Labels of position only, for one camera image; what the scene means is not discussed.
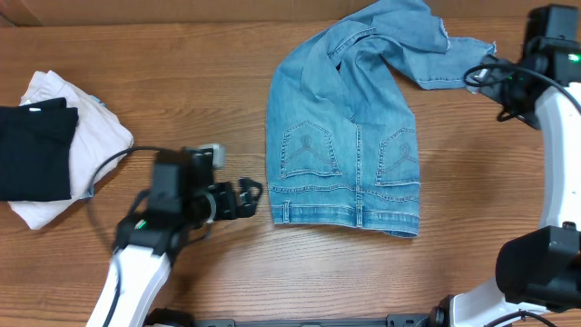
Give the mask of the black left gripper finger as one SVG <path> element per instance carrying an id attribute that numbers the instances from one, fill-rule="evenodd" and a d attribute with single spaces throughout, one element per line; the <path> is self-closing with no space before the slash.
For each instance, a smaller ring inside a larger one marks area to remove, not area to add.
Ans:
<path id="1" fill-rule="evenodd" d="M 236 207 L 237 218 L 250 218 L 256 214 L 258 203 L 252 201 L 251 203 L 242 203 Z"/>
<path id="2" fill-rule="evenodd" d="M 263 186 L 251 178 L 242 177 L 239 180 L 240 198 L 242 203 L 257 203 L 262 196 Z"/>

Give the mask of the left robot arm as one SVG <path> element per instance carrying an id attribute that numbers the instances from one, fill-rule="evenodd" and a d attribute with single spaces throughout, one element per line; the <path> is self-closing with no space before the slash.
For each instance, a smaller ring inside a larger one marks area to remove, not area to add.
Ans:
<path id="1" fill-rule="evenodd" d="M 194 326 L 192 314 L 152 307 L 192 230 L 256 214 L 263 187 L 242 177 L 218 183 L 225 165 L 219 144 L 179 151 L 155 148 L 152 183 L 117 224 L 113 253 L 90 326 Z"/>

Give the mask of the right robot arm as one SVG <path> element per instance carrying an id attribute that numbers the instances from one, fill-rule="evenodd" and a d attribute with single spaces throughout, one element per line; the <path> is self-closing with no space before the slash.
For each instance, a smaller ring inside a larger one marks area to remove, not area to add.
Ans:
<path id="1" fill-rule="evenodd" d="M 500 122 L 517 118 L 543 136 L 545 191 L 538 227 L 505 243 L 495 275 L 449 295 L 428 314 L 390 315 L 388 326 L 508 326 L 580 306 L 579 10 L 545 5 L 529 12 L 515 64 L 493 55 L 464 81 L 501 104 Z"/>

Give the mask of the light blue denim jeans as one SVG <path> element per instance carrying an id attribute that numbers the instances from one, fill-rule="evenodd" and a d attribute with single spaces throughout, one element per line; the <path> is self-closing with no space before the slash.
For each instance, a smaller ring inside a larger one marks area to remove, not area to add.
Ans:
<path id="1" fill-rule="evenodd" d="M 378 1 L 298 46 L 277 67 L 267 101 L 272 220 L 416 237 L 416 118 L 394 74 L 425 90 L 458 89 L 495 51 L 450 36 L 421 1 Z"/>

